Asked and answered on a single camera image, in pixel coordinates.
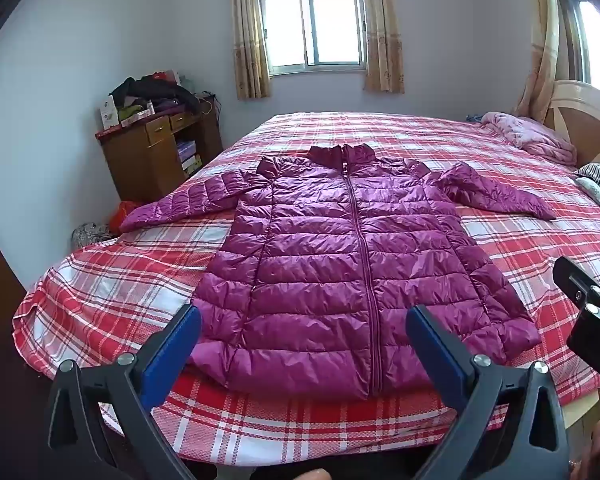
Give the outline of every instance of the jacket sleeve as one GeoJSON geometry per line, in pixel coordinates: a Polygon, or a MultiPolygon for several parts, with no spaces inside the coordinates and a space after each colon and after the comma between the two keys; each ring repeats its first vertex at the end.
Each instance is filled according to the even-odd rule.
{"type": "Polygon", "coordinates": [[[126,217],[120,231],[177,222],[206,213],[214,213],[237,206],[243,193],[265,187],[269,181],[253,171],[228,171],[192,186],[177,189],[166,197],[135,209],[126,217]]]}
{"type": "Polygon", "coordinates": [[[496,213],[529,214],[541,220],[555,220],[555,212],[539,196],[481,176],[464,162],[440,176],[431,177],[435,185],[453,202],[496,213]]]}

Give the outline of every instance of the metal screw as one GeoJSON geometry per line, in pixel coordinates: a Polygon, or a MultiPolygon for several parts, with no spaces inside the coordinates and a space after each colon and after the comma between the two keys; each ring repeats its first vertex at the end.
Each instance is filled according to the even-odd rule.
{"type": "Polygon", "coordinates": [[[62,361],[60,363],[60,371],[67,373],[74,369],[74,362],[71,359],[67,359],[66,361],[62,361]]]}
{"type": "Polygon", "coordinates": [[[131,352],[125,352],[118,356],[118,358],[116,359],[116,362],[120,366],[128,366],[129,364],[131,364],[134,361],[135,358],[136,358],[136,356],[133,355],[131,352]]]}
{"type": "Polygon", "coordinates": [[[536,361],[534,364],[534,368],[538,370],[541,374],[545,374],[549,371],[549,365],[544,361],[536,361]]]}
{"type": "Polygon", "coordinates": [[[477,356],[474,356],[474,363],[486,368],[487,366],[491,366],[491,358],[488,355],[478,354],[477,356]]]}

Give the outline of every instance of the wooden desk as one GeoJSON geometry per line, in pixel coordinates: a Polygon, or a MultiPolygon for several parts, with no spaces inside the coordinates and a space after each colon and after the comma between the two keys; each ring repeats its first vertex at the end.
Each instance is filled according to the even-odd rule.
{"type": "Polygon", "coordinates": [[[196,141],[203,166],[222,152],[215,96],[199,98],[199,114],[178,111],[99,136],[120,200],[154,202],[188,178],[178,158],[178,140],[196,141]]]}

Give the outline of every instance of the plaid blanket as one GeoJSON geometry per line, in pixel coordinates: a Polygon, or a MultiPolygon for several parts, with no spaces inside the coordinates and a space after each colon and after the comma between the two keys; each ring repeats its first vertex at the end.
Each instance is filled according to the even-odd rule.
{"type": "MultiPolygon", "coordinates": [[[[462,206],[458,212],[541,333],[542,343],[512,364],[548,362],[563,404],[600,386],[600,377],[566,347],[576,309],[552,279],[555,259],[565,255],[600,282],[600,208],[577,189],[573,168],[516,149],[489,125],[383,114],[277,116],[183,186],[255,168],[265,154],[303,154],[313,144],[344,142],[366,142],[379,156],[414,158],[432,170],[462,160],[547,200],[558,215],[554,222],[462,206]]],[[[189,219],[71,254],[40,278],[17,310],[18,351],[53,377],[67,358],[94,366],[137,350],[190,298],[232,219],[231,212],[189,219]]],[[[111,407],[102,410],[106,423],[121,431],[111,407]]],[[[442,438],[454,412],[430,390],[357,402],[256,399],[225,391],[186,368],[153,416],[181,457],[253,466],[429,444],[442,438]]],[[[498,412],[492,424],[501,420],[498,412]]]]}

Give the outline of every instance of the window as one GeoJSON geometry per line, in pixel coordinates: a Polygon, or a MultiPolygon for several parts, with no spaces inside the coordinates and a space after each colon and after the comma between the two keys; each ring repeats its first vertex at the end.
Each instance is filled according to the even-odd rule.
{"type": "Polygon", "coordinates": [[[567,31],[570,78],[600,90],[600,12],[587,0],[559,0],[567,31]]]}
{"type": "Polygon", "coordinates": [[[260,0],[272,75],[365,67],[363,0],[260,0]]]}

